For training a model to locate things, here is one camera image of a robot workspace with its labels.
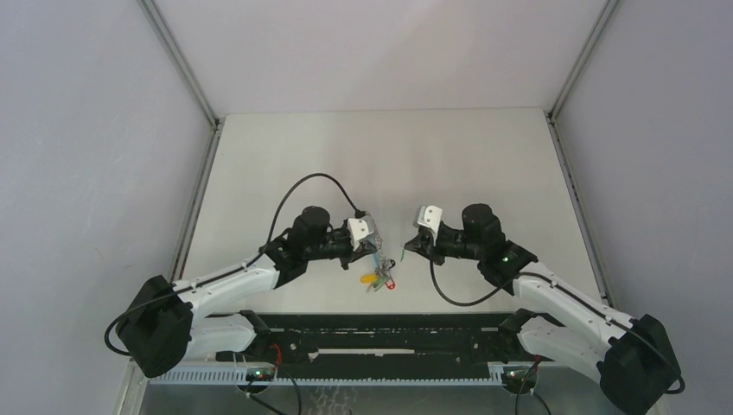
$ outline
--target wire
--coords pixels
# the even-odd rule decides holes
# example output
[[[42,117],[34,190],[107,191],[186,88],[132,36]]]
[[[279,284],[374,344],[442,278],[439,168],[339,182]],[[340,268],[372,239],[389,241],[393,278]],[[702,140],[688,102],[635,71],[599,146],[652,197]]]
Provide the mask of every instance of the wire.
[[[539,401],[539,403],[542,404],[542,406],[545,407],[545,411],[547,411],[547,415],[552,415],[552,412],[550,412],[550,407],[547,405],[547,402],[545,402],[545,400],[542,399],[542,397],[539,396],[539,394],[536,393],[536,392],[532,392],[532,395],[534,395],[534,397],[537,398],[537,400]]]
[[[458,307],[472,307],[474,305],[483,303],[484,301],[488,300],[489,298],[495,296],[497,293],[499,293],[499,291],[507,288],[514,281],[514,278],[508,279],[504,284],[501,285],[501,287],[494,289],[493,291],[489,292],[487,295],[479,298],[478,300],[471,301],[469,303],[459,303],[456,300],[450,299],[448,296],[445,295],[443,290],[440,289],[440,286],[438,286],[437,279],[435,276],[435,266],[433,265],[432,259],[429,259],[429,261],[430,261],[430,278],[433,280],[433,286],[435,287],[438,295],[442,297],[443,300],[445,300],[446,302],[451,303]]]
[[[230,271],[224,272],[223,274],[217,275],[216,277],[211,277],[209,279],[205,279],[205,280],[199,282],[195,287],[192,285],[192,286],[189,286],[189,287],[180,289],[178,291],[173,291],[173,292],[170,292],[170,293],[168,293],[168,294],[166,294],[164,296],[153,298],[153,299],[151,299],[151,300],[149,300],[149,301],[147,301],[145,303],[141,303],[141,304],[136,305],[135,307],[133,307],[131,309],[128,309],[124,313],[122,313],[119,316],[117,316],[117,318],[115,318],[114,320],[112,320],[112,322],[110,323],[110,325],[107,326],[107,329],[105,330],[105,346],[107,346],[108,349],[110,349],[112,352],[114,352],[116,354],[120,354],[122,356],[128,356],[129,357],[130,356],[130,352],[126,352],[126,351],[124,351],[124,350],[122,350],[120,348],[116,348],[112,344],[112,342],[110,341],[110,334],[114,330],[115,326],[117,326],[117,324],[119,324],[119,322],[122,321],[122,319],[124,319],[125,317],[129,316],[133,312],[135,312],[137,310],[140,310],[143,307],[147,307],[147,306],[149,306],[149,305],[151,305],[153,303],[156,303],[158,301],[162,301],[162,300],[164,300],[166,298],[177,296],[178,294],[182,294],[182,293],[187,292],[187,291],[192,291],[194,288],[202,287],[202,286],[207,285],[207,284],[211,284],[213,282],[219,281],[222,278],[226,278],[226,277],[229,277],[229,276],[231,276],[233,274],[236,274],[237,272],[243,271],[243,270],[249,268],[250,266],[252,266],[252,264],[254,264],[255,262],[257,262],[258,259],[262,258],[262,256],[265,254],[265,250],[267,249],[267,246],[271,243],[272,234],[275,232],[275,224],[277,223],[277,217],[280,215],[280,210],[283,208],[283,205],[285,204],[285,201],[288,200],[288,198],[290,197],[290,195],[295,191],[295,189],[298,186],[300,186],[301,184],[303,184],[303,182],[308,181],[308,179],[312,179],[314,177],[325,177],[325,178],[329,179],[331,182],[335,183],[335,185],[339,188],[339,190],[343,193],[344,197],[348,201],[348,204],[351,205],[351,207],[354,209],[354,215],[361,216],[364,213],[362,210],[359,210],[356,207],[356,205],[354,205],[354,202],[348,196],[348,193],[346,193],[346,190],[343,188],[343,186],[341,186],[341,183],[339,183],[339,181],[336,180],[336,179],[334,179],[331,175],[327,175],[326,173],[311,173],[311,174],[303,177],[302,179],[298,180],[296,182],[296,184],[294,184],[290,188],[290,190],[288,190],[288,192],[285,194],[285,196],[283,197],[283,199],[280,201],[280,204],[277,205],[277,209],[275,210],[275,217],[272,218],[272,223],[270,224],[270,231],[267,233],[267,241],[262,246],[262,248],[259,250],[259,253],[254,257],[254,259],[252,259],[249,262],[247,262],[245,266],[239,266],[239,267],[237,267],[237,268],[235,268],[233,270],[230,270]]]
[[[362,216],[364,214],[364,211],[359,210],[356,205],[354,205],[354,202],[351,200],[350,197],[348,197],[348,193],[346,193],[346,190],[341,186],[341,183],[339,183],[338,180],[334,179],[332,176],[327,175],[326,173],[311,173],[304,178],[298,180],[296,184],[294,184],[290,190],[285,194],[283,199],[280,201],[280,204],[277,205],[277,209],[275,210],[275,217],[272,218],[272,223],[270,224],[270,231],[267,233],[267,241],[262,246],[262,248],[259,250],[259,253],[254,257],[253,260],[247,263],[246,267],[249,268],[252,264],[257,262],[258,259],[262,258],[263,255],[265,255],[265,250],[267,249],[267,246],[272,242],[272,233],[275,232],[275,224],[277,223],[277,217],[280,215],[280,210],[283,208],[283,205],[285,204],[285,201],[288,200],[290,195],[295,191],[295,189],[306,182],[308,179],[312,179],[314,177],[324,177],[329,179],[331,182],[333,182],[339,190],[343,193],[344,197],[348,201],[348,204],[351,205],[351,207],[354,209],[354,215],[356,216]]]
[[[521,276],[521,275],[527,275],[528,277],[539,278],[539,279],[545,281],[546,283],[550,284],[551,287],[553,286],[552,285],[553,280],[549,279],[548,277],[546,277],[546,276],[544,276],[542,274],[538,274],[536,272],[521,272],[519,274],[519,276]],[[590,310],[593,314],[601,317],[602,319],[606,319],[606,317],[609,317],[609,316],[606,316],[606,314],[603,313],[602,311],[597,310],[595,307],[593,307],[592,305],[588,304],[582,298],[576,296],[570,290],[564,288],[563,286],[561,286],[559,284],[555,284],[554,285],[554,288],[557,289],[557,290],[562,291],[565,295],[567,295],[568,297],[572,298],[576,302],[580,303],[583,307],[585,307],[586,309]],[[635,337],[639,342],[643,343],[647,348],[649,348],[649,350],[652,353],[656,354],[657,357],[659,357],[660,360],[665,365],[667,365],[670,369],[672,369],[672,372],[677,377],[676,381],[679,382],[679,386],[677,387],[677,389],[667,390],[665,392],[665,394],[668,394],[668,395],[678,395],[678,394],[680,394],[680,393],[682,393],[682,392],[685,391],[685,380],[682,379],[682,373],[652,343],[650,343],[644,337],[641,337],[638,333],[632,331],[630,328],[628,328],[628,327],[624,326],[623,324],[617,322],[613,317],[610,318],[609,323],[615,325],[617,328],[619,328],[619,329],[625,331],[626,333],[629,333],[633,337]]]
[[[235,273],[237,273],[239,271],[242,271],[242,270],[244,270],[243,267],[238,267],[238,268],[236,268],[234,270],[227,271],[227,272],[225,272],[225,273],[223,273],[221,275],[218,275],[216,277],[211,277],[209,279],[206,279],[203,282],[201,282],[200,284],[198,284],[198,286],[210,284],[210,283],[212,283],[214,281],[217,281],[219,279],[222,279],[224,277],[229,277],[230,275],[233,275],[233,274],[235,274]],[[112,322],[110,323],[110,325],[107,326],[107,329],[105,330],[105,346],[107,346],[108,349],[110,349],[112,352],[114,352],[116,354],[130,357],[130,352],[126,352],[126,351],[124,351],[124,350],[122,350],[120,348],[116,348],[112,344],[112,342],[110,341],[110,334],[114,330],[115,326],[117,326],[118,323],[120,321],[122,321],[123,318],[129,316],[130,314],[134,313],[135,311],[138,311],[138,310],[140,310],[140,309],[142,309],[144,307],[147,307],[147,306],[149,306],[149,305],[151,305],[153,303],[157,303],[157,302],[162,301],[162,300],[165,300],[167,298],[171,298],[171,297],[177,296],[177,295],[182,294],[184,292],[192,291],[193,289],[194,289],[194,286],[193,285],[190,285],[188,287],[181,288],[180,290],[169,292],[168,294],[165,294],[163,296],[155,297],[155,298],[153,298],[153,299],[151,299],[149,301],[146,301],[144,303],[140,303],[140,304],[136,305],[135,307],[133,307],[131,309],[128,309],[124,313],[120,314],[119,316],[117,316],[117,318],[115,318],[114,320],[112,320]]]
[[[522,384],[519,386],[517,398],[514,400],[514,415],[519,415],[519,397],[522,396],[522,391],[525,388],[527,379],[532,376],[532,372],[536,372],[539,368],[539,356],[537,357],[538,359],[534,361],[534,364],[529,367],[529,370],[527,370],[527,373],[525,373],[524,377],[522,378]]]
[[[297,399],[298,399],[298,414],[297,415],[301,415],[301,413],[303,412],[303,396],[301,396],[301,394],[300,394],[300,386],[297,385],[296,378],[294,378],[290,373],[286,372],[285,369],[283,369],[282,367],[280,367],[280,365],[277,364],[277,363],[272,363],[271,361],[266,361],[266,360],[264,360],[262,358],[252,356],[251,354],[244,354],[244,353],[241,353],[241,352],[234,352],[234,353],[239,354],[240,356],[243,356],[243,357],[245,357],[247,359],[254,359],[255,361],[263,361],[265,363],[270,363],[272,366],[274,366],[277,369],[277,372],[278,373],[281,370],[283,372],[285,372],[285,374],[288,376],[288,378],[290,378],[290,383],[292,383],[293,384],[293,387],[295,387],[295,389],[296,389],[296,396],[297,396]],[[265,408],[269,409],[270,411],[273,411],[273,412],[277,413],[278,415],[286,415],[284,412],[280,412],[279,410],[277,410],[274,407],[272,407],[270,404],[267,404],[266,402],[264,402],[262,399],[257,398],[256,396],[252,395],[251,393],[248,393],[247,390],[252,385],[252,382],[254,382],[254,380],[250,380],[250,383],[247,384],[247,386],[245,387],[245,390],[244,390],[244,392],[247,393],[247,398],[254,400],[258,404],[264,406]]]

